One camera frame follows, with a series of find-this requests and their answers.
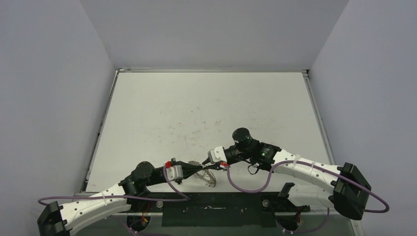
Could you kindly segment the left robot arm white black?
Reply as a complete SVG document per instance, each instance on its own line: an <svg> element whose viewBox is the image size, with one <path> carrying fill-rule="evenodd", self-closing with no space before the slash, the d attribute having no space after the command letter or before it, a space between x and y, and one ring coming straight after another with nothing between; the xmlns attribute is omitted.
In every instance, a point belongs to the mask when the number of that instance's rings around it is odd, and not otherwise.
<svg viewBox="0 0 417 236"><path fill-rule="evenodd" d="M156 168L150 162L139 163L119 183L91 196L52 196L38 200L44 205L37 225L42 236L72 236L81 229L116 213L142 211L150 198L148 187L161 183L181 183L203 170L193 165L171 160Z"/></svg>

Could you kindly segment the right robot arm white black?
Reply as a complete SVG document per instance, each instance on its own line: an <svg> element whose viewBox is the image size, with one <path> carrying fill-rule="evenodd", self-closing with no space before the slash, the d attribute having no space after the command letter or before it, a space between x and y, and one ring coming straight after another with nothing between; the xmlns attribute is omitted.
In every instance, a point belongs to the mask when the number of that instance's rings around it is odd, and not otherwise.
<svg viewBox="0 0 417 236"><path fill-rule="evenodd" d="M270 183L272 174L284 174L311 183L310 188L279 195L279 207L285 211L295 206L329 207L353 220L361 220L368 210L371 185L354 164L343 166L315 162L292 154L278 146L252 138L247 128L238 128L232 134L234 144L229 148L216 147L208 152L203 165L212 169L230 171L231 165L247 162L256 170L268 172L262 192Z"/></svg>

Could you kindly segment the metal disc with key rings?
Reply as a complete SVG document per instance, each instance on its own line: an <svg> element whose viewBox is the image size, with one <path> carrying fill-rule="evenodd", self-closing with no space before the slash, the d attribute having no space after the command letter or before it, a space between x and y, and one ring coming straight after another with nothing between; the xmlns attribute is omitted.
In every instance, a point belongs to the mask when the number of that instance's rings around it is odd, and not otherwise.
<svg viewBox="0 0 417 236"><path fill-rule="evenodd" d="M201 180L207 187L214 188L217 184L215 175L209 170L202 170L192 175L195 179Z"/></svg>

